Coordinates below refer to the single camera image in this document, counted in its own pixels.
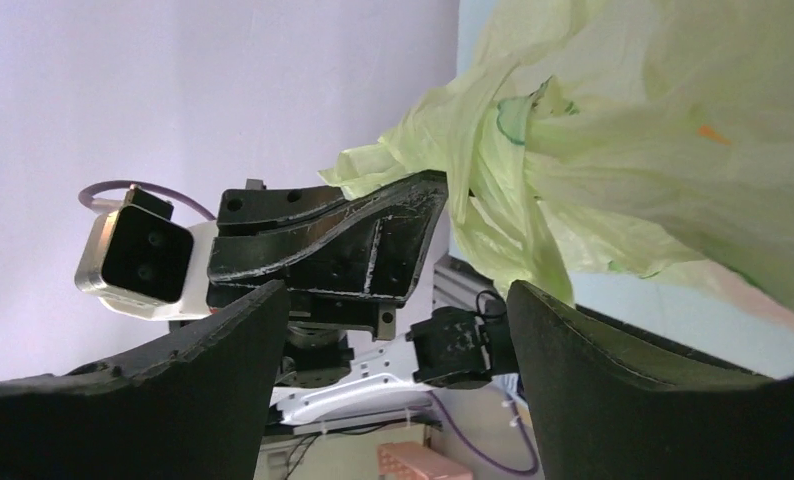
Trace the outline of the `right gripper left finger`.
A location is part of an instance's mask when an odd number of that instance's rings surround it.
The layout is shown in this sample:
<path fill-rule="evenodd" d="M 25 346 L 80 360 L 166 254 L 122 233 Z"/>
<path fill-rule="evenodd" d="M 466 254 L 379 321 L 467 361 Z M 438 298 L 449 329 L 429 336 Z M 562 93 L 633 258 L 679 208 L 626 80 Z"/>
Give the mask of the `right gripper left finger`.
<path fill-rule="evenodd" d="M 250 479 L 289 295 L 269 282 L 62 376 L 0 382 L 0 479 Z"/>

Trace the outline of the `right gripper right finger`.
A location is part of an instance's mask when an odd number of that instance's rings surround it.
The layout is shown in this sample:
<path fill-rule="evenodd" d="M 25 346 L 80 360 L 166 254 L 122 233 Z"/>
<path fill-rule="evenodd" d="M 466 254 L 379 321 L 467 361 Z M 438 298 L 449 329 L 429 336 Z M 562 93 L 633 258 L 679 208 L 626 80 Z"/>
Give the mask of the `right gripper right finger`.
<path fill-rule="evenodd" d="M 548 479 L 794 479 L 794 375 L 770 378 L 518 281 L 512 340 Z"/>

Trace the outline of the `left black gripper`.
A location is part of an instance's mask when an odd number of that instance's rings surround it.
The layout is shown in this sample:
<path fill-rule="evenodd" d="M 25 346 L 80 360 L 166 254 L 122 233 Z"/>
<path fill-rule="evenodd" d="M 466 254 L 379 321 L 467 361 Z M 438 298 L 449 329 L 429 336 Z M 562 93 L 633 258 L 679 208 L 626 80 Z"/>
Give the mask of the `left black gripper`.
<path fill-rule="evenodd" d="M 288 292 L 289 325 L 393 340 L 448 197 L 422 171 L 354 200 L 336 187 L 226 190 L 207 267 L 210 305 L 271 280 Z"/>

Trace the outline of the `pale green plastic bag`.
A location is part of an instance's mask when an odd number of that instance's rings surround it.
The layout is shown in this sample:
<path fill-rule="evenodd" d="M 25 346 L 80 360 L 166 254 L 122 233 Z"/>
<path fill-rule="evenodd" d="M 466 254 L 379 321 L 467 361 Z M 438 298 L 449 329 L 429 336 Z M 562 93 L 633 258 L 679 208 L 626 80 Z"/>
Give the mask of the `pale green plastic bag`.
<path fill-rule="evenodd" d="M 794 313 L 794 1 L 500 1 L 465 72 L 322 178 L 423 170 L 502 290 L 737 276 Z"/>

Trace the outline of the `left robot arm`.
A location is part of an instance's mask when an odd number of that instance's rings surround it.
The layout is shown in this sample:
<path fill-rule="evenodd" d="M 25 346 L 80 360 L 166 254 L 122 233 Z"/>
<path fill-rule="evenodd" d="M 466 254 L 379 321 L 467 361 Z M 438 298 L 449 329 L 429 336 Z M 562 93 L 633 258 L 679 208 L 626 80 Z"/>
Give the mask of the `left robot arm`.
<path fill-rule="evenodd" d="M 482 287 L 396 330 L 448 197 L 423 171 L 355 200 L 336 187 L 223 193 L 207 264 L 219 309 L 273 280 L 289 320 L 272 414 L 286 425 L 345 405 L 434 388 L 476 389 L 518 369 L 506 304 Z"/>

